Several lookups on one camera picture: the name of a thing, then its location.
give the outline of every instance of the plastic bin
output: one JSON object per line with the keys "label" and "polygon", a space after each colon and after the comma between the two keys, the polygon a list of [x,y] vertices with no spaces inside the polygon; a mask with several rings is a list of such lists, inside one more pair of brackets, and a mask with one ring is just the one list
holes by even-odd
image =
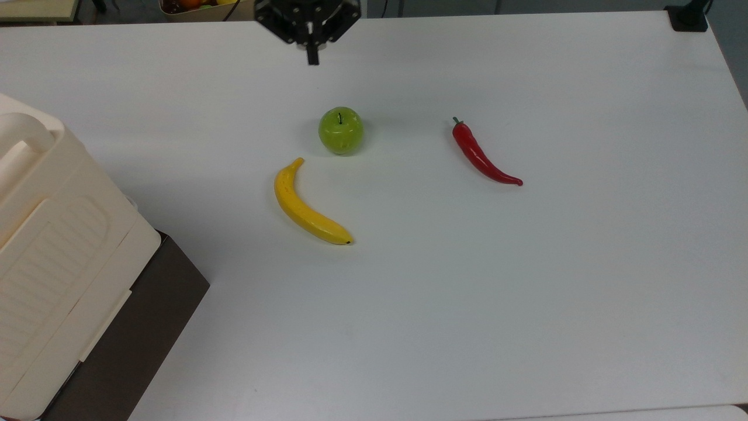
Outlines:
{"label": "plastic bin", "polygon": [[[169,22],[220,22],[226,17],[232,6],[233,3],[182,13],[166,13],[164,12],[163,0],[159,0],[161,13],[166,16],[166,20]],[[241,0],[229,20],[254,20],[254,0]]]}
{"label": "plastic bin", "polygon": [[0,415],[42,414],[160,242],[62,122],[0,94]]}

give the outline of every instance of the gray floor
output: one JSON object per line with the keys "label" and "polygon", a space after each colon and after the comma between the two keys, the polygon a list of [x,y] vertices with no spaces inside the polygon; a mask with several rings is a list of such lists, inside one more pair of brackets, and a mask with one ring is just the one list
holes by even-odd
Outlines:
{"label": "gray floor", "polygon": [[[81,0],[79,19],[84,24],[166,22],[158,0],[105,1],[108,11],[97,13],[91,0]],[[688,0],[405,0],[403,16],[493,14],[496,1],[500,1],[501,14],[511,14],[662,10],[667,4],[685,4]],[[384,3],[385,0],[368,0],[368,17],[380,17]],[[399,0],[388,0],[385,17],[396,17],[398,4]],[[708,18],[743,101],[748,104],[748,0],[714,0]]]}

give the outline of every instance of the chili pepper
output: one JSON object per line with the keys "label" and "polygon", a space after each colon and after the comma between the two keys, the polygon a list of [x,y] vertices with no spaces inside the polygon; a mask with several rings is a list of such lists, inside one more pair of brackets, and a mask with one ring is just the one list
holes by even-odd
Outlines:
{"label": "chili pepper", "polygon": [[517,184],[518,186],[522,185],[522,180],[519,178],[504,174],[501,170],[496,168],[496,166],[494,166],[494,164],[492,164],[483,153],[483,149],[478,146],[478,141],[473,137],[473,132],[470,131],[470,128],[465,123],[458,120],[457,117],[453,118],[457,124],[455,124],[455,128],[452,129],[452,136],[454,136],[457,145],[462,149],[462,153],[465,154],[465,156],[470,160],[470,163],[472,163],[478,171],[499,183]]}

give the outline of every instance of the dark brown box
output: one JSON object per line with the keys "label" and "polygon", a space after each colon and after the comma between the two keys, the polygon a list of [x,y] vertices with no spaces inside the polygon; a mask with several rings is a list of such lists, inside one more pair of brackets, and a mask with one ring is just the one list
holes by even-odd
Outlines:
{"label": "dark brown box", "polygon": [[166,234],[132,294],[43,421],[126,421],[209,284]]}

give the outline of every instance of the yellow banana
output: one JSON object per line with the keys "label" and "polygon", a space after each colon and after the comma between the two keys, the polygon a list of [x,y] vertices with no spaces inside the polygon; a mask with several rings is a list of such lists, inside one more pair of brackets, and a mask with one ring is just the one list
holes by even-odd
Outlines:
{"label": "yellow banana", "polygon": [[339,223],[327,218],[314,209],[310,208],[296,194],[293,182],[296,171],[304,158],[297,158],[293,163],[278,172],[275,176],[275,197],[283,212],[293,222],[310,233],[333,244],[350,244],[353,237]]}

